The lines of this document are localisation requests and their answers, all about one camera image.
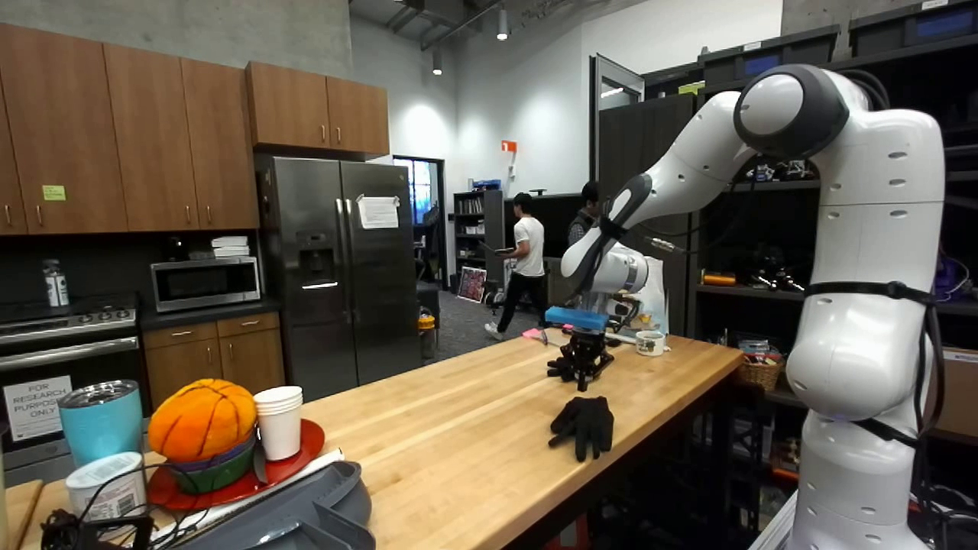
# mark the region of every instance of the ceiling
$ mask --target ceiling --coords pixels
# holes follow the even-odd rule
[[[609,0],[350,0],[350,8],[378,28],[411,38],[422,49],[442,47],[481,33],[507,8],[511,24],[520,28],[548,21],[559,14]]]

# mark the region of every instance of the refrigerator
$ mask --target refrigerator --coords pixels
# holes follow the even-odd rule
[[[305,401],[420,367],[407,167],[257,156],[262,263]]]

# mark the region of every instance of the oven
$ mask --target oven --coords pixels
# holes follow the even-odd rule
[[[0,427],[5,482],[75,471],[59,398],[75,388],[134,378],[150,403],[134,298],[77,300],[67,310],[0,305]]]

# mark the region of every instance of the orange ball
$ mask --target orange ball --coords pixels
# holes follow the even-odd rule
[[[150,419],[154,453],[206,465],[255,438],[257,406],[249,388],[225,378],[196,378],[161,401]]]

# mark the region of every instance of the backsplash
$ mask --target backsplash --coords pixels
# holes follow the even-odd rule
[[[139,293],[150,300],[150,263],[187,260],[213,237],[22,237],[0,239],[0,304],[47,300],[44,260],[60,260],[71,298]]]

